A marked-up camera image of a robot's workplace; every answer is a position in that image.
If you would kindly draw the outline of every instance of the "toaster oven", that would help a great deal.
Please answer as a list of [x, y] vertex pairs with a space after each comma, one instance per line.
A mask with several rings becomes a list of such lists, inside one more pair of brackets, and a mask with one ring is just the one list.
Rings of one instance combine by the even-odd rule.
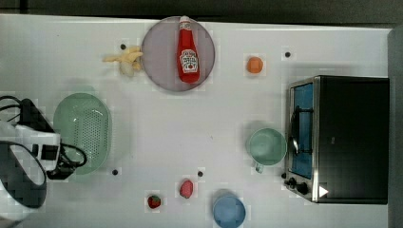
[[389, 79], [316, 76], [289, 86], [287, 188], [317, 203], [388, 202]]

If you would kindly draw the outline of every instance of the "mug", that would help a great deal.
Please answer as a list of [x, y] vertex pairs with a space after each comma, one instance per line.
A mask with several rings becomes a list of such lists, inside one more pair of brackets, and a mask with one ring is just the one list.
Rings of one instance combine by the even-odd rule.
[[262, 173], [264, 165], [279, 163], [285, 157], [287, 143], [278, 131], [263, 128], [251, 136], [246, 150], [256, 162], [256, 171]]

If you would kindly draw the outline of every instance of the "orange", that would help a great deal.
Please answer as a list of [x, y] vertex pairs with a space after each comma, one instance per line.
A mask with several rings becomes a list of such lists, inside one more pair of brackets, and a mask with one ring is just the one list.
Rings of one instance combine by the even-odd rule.
[[251, 73], [260, 73], [263, 69], [263, 61], [259, 57], [251, 57], [246, 68]]

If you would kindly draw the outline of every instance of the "ketchup bottle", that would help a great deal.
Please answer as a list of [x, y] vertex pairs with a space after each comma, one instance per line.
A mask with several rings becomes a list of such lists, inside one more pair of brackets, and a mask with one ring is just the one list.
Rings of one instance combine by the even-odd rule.
[[177, 66], [180, 79], [184, 83], [196, 83], [201, 77], [198, 52], [193, 42], [190, 19], [181, 17], [177, 52]]

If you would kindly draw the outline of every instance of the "dark background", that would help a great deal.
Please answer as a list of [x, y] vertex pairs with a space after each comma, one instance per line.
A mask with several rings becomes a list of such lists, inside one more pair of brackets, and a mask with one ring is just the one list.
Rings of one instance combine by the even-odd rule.
[[399, 0], [0, 0], [10, 13], [199, 21], [394, 27], [403, 22]]

